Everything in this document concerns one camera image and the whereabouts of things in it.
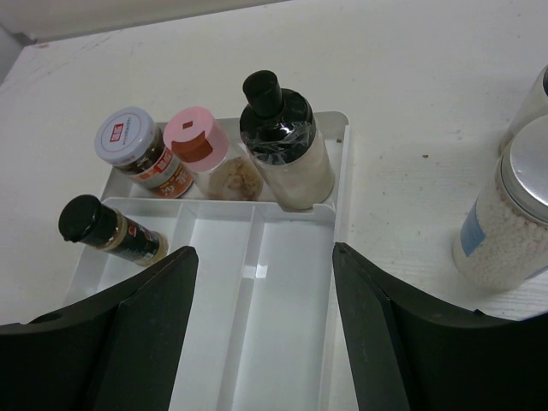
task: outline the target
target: jar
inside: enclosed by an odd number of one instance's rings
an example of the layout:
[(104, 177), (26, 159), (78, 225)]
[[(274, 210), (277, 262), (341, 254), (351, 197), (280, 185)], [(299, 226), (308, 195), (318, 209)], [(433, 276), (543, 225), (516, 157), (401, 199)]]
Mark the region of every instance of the jar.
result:
[(181, 197), (192, 177), (165, 147), (162, 130), (138, 107), (128, 107), (107, 118), (97, 132), (95, 152), (156, 197)]
[(158, 262), (168, 251), (163, 235), (89, 194), (72, 199), (61, 212), (58, 225), (65, 241), (82, 242), (142, 266)]
[(548, 269), (548, 116), (525, 126), (497, 162), (453, 246), (459, 271), (490, 289)]
[(335, 173), (308, 101), (266, 70), (247, 77), (243, 92), (241, 140), (278, 204), (305, 210), (324, 201)]
[(500, 142), (499, 152), (502, 154), (506, 146), (512, 141), (522, 128), (535, 118), (548, 114), (548, 66), (544, 67), (539, 77), (533, 83), (527, 97), (509, 125), (506, 134)]
[(164, 143), (193, 173), (210, 200), (254, 201), (263, 179), (248, 155), (220, 128), (211, 112), (191, 107), (165, 126)]

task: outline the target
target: spice jar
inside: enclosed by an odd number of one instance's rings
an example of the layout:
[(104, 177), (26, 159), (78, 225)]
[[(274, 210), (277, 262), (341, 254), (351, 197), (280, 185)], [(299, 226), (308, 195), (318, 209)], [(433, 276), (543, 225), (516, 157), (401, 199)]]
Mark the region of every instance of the spice jar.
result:
[(192, 107), (165, 126), (164, 143), (193, 173), (203, 195), (211, 200), (253, 201), (263, 179), (247, 156), (219, 127), (211, 112)]
[(548, 269), (548, 116), (525, 126), (497, 162), (453, 246), (459, 271), (513, 289)]
[(499, 151), (502, 154), (506, 146), (512, 141), (522, 128), (535, 118), (548, 114), (548, 66), (544, 67), (539, 77), (533, 83), (521, 107), (509, 125), (506, 134), (500, 142)]
[(181, 197), (192, 185), (181, 161), (165, 147), (160, 127), (138, 107), (119, 110), (103, 122), (95, 152), (157, 197)]
[(335, 174), (308, 101), (280, 88), (266, 70), (247, 77), (243, 92), (249, 104), (240, 117), (241, 140), (277, 202), (304, 210), (324, 201)]
[(89, 194), (80, 195), (65, 206), (59, 217), (59, 232), (65, 241), (82, 242), (143, 266), (158, 262), (168, 251), (163, 235)]

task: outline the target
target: pink lid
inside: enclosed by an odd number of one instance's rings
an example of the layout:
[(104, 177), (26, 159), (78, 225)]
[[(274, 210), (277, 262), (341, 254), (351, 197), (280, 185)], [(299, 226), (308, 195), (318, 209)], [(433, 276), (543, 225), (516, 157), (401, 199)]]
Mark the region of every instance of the pink lid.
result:
[(179, 111), (164, 130), (164, 144), (196, 173), (219, 165), (229, 151), (229, 137), (208, 109)]

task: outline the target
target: plastic tray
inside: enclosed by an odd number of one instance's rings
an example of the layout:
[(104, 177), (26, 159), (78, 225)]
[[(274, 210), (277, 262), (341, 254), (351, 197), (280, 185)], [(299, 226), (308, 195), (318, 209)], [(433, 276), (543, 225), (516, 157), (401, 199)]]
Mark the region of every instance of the plastic tray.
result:
[[(194, 302), (170, 410), (321, 409), (330, 381), (337, 303), (331, 252), (344, 218), (347, 117), (318, 113), (336, 185), (311, 211), (285, 212), (271, 193), (260, 202), (156, 200), (116, 171), (104, 203), (166, 235), (170, 251), (196, 248)], [(238, 119), (221, 119), (238, 140)], [(66, 304), (142, 270), (86, 247)]]

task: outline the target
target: table surface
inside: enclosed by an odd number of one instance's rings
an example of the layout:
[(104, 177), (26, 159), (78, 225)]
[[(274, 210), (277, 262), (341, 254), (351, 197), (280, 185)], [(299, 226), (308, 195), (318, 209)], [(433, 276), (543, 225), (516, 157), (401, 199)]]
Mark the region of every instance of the table surface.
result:
[[(546, 65), (545, 0), (309, 0), (29, 46), (0, 86), (0, 324), (62, 304), (80, 246), (57, 233), (73, 196), (101, 192), (92, 148), (111, 112), (169, 119), (190, 105), (239, 116), (241, 83), (278, 74), (352, 126), (346, 241), (443, 300), (521, 319), (548, 308), (548, 276), (489, 294), (450, 243)], [(329, 409), (357, 409), (340, 320)]]

